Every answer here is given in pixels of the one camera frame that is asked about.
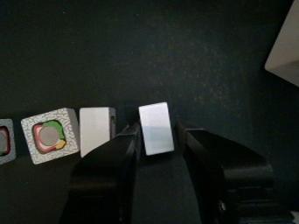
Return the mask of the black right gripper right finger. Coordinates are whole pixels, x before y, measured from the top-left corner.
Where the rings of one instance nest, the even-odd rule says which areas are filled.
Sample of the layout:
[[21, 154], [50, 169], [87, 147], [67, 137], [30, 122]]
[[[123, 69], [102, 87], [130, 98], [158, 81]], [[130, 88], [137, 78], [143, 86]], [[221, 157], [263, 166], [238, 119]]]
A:
[[177, 123], [202, 224], [296, 224], [277, 198], [274, 170], [247, 146]]

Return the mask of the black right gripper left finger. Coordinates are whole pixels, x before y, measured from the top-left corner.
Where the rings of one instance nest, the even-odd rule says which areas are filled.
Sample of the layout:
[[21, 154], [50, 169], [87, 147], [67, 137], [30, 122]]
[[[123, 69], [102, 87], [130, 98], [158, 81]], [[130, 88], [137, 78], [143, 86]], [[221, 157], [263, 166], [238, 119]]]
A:
[[137, 122], [77, 163], [59, 224], [131, 224], [141, 142]]

